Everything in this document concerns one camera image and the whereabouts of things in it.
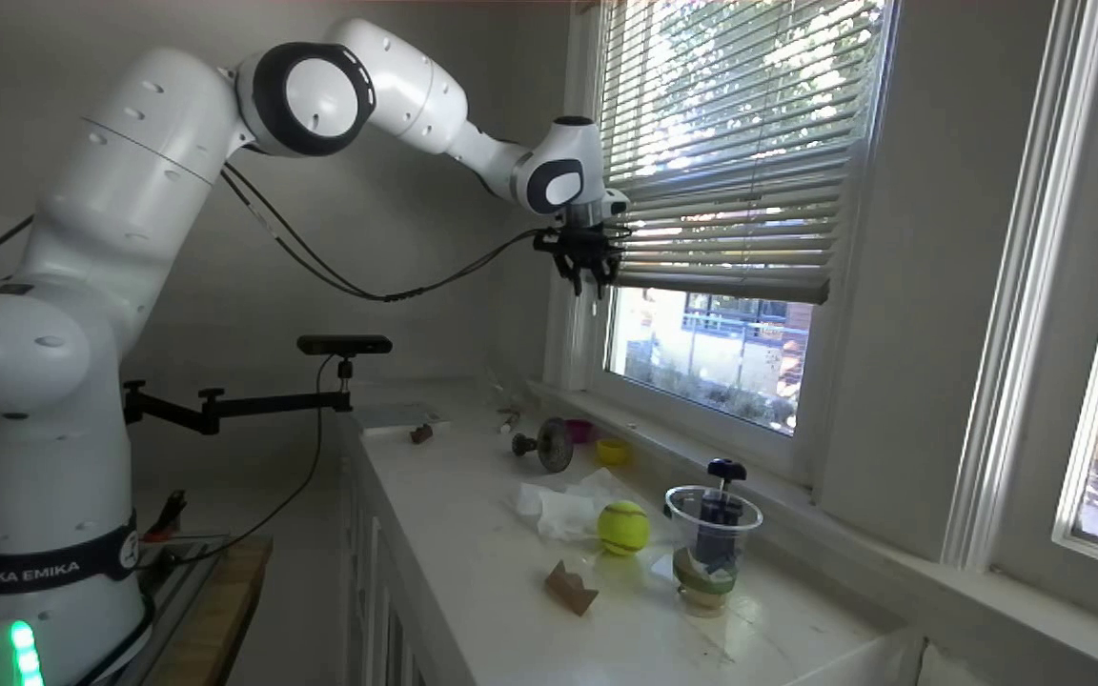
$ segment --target small yellow object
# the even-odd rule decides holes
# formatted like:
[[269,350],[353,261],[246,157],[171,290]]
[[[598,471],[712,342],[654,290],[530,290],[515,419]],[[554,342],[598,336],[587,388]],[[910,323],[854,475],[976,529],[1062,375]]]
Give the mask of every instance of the small yellow object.
[[618,467],[618,466],[628,466],[632,461],[632,448],[628,448],[628,440],[618,440],[618,439],[596,439],[596,445],[592,445],[592,456],[598,461],[598,466],[610,466],[610,467]]
[[653,519],[632,500],[615,500],[598,514],[598,543],[610,555],[632,555],[653,539]]

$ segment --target clear cup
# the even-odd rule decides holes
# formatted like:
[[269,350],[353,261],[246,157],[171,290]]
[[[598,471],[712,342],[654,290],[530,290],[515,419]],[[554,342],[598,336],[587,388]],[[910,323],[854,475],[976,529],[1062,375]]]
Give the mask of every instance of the clear cup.
[[761,525],[761,511],[724,486],[679,482],[662,492],[662,514],[679,525],[671,571],[679,594],[717,610],[738,580],[738,547]]

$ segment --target window frame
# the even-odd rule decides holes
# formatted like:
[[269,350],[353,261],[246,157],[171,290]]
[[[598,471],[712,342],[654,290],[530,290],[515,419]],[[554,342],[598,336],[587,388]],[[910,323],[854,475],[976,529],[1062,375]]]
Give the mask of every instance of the window frame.
[[[883,27],[879,27],[879,44],[878,44],[878,63],[870,74],[870,106],[859,116],[859,133],[850,142],[850,175],[842,181],[842,200],[840,200],[840,238],[831,246],[831,281],[845,281],[850,274],[850,250],[859,246],[859,226],[860,226],[860,205],[865,205],[865,166],[878,146],[879,129],[879,101],[888,88],[888,63],[897,50],[897,22],[901,22],[901,0],[883,0]],[[598,114],[604,99],[604,32],[606,32],[606,8],[610,0],[587,0],[571,16],[571,44],[567,44],[567,81],[565,81],[565,101],[582,114]],[[606,336],[610,336],[610,299],[615,292],[604,297],[571,297],[560,281],[554,285],[554,315],[550,315],[550,354],[544,354],[544,375],[550,386],[565,393],[582,393],[604,402],[615,402],[620,411],[632,411],[642,419],[653,419],[676,435],[686,435],[703,440],[712,452],[738,456],[761,471],[785,475],[794,482],[813,482],[818,467],[818,448],[822,439],[815,425],[822,425],[827,396],[822,396],[822,375],[836,370],[827,354],[827,332],[836,332],[845,315],[842,292],[831,290],[822,304],[813,307],[813,332],[807,332],[807,370],[802,386],[802,402],[798,402],[798,431],[780,435],[691,401],[679,401],[671,393],[654,393],[643,386],[632,386],[618,373],[606,370]]]
[[1074,456],[1074,435],[1086,393],[1098,386],[1098,63],[1095,88],[1078,90],[1071,106],[1086,106],[1092,126],[1078,133],[1074,161],[1052,161],[1052,166],[1071,166],[1078,181],[1048,199],[1069,205],[1069,218],[1057,226],[1052,274],[1036,274],[1052,279],[1052,290],[1048,307],[1036,304],[1032,313],[1041,315],[1036,350],[1024,358],[1032,381],[1024,386],[1014,471],[1003,486],[1008,504],[989,539],[989,565],[1098,614],[1098,539],[1071,534],[1074,508],[1069,496],[1069,482],[1081,471],[1074,461],[1086,461]]

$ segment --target tennis ball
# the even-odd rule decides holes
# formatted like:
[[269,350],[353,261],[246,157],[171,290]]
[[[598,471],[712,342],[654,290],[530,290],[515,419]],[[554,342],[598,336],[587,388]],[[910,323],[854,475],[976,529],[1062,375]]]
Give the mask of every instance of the tennis ball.
[[653,539],[653,519],[642,511],[642,504],[615,500],[598,514],[598,543],[610,555],[632,555]]

